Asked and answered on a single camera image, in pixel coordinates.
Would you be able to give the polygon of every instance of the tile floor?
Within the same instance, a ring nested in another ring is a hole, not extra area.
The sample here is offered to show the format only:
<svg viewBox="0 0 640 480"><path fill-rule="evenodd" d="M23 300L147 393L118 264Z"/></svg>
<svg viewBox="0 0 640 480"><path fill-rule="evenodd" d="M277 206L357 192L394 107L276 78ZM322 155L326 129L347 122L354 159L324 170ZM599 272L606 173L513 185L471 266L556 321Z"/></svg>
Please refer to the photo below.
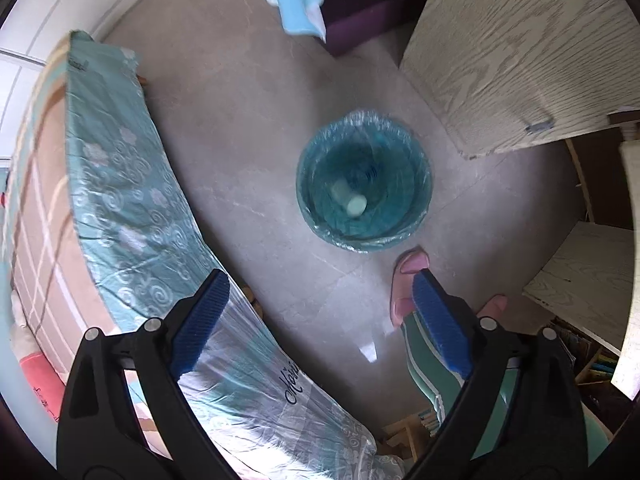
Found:
<svg viewBox="0 0 640 480"><path fill-rule="evenodd" d="M478 309L504 292L507 327L534 331L548 313L519 293L584 209L563 143L458 155L397 68L410 33L333 59L313 38L286 36L265 0L143 0L107 40L140 55L151 115L208 243L254 289L282 347L375 433L426 403L388 322L398 254L422 245L449 293ZM419 231L374 254L316 238L294 188L308 140L357 107L408 124L434 176Z"/></svg>

